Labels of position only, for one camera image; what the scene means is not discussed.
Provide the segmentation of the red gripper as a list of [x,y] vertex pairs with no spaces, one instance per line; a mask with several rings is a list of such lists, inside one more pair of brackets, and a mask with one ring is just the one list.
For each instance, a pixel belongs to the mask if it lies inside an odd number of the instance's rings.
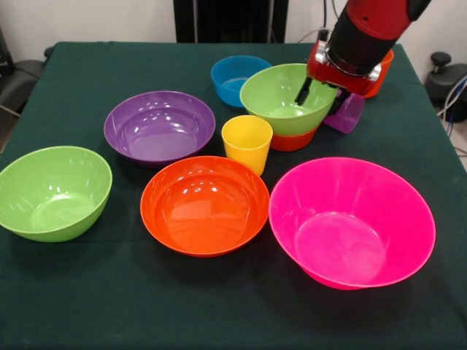
[[295,102],[302,106],[309,95],[312,80],[337,86],[337,94],[330,108],[330,115],[339,111],[342,104],[351,96],[351,93],[364,96],[377,83],[382,72],[382,64],[377,64],[368,74],[357,76],[349,74],[333,64],[328,57],[327,43],[318,40],[308,58],[306,73],[307,78],[301,86]]

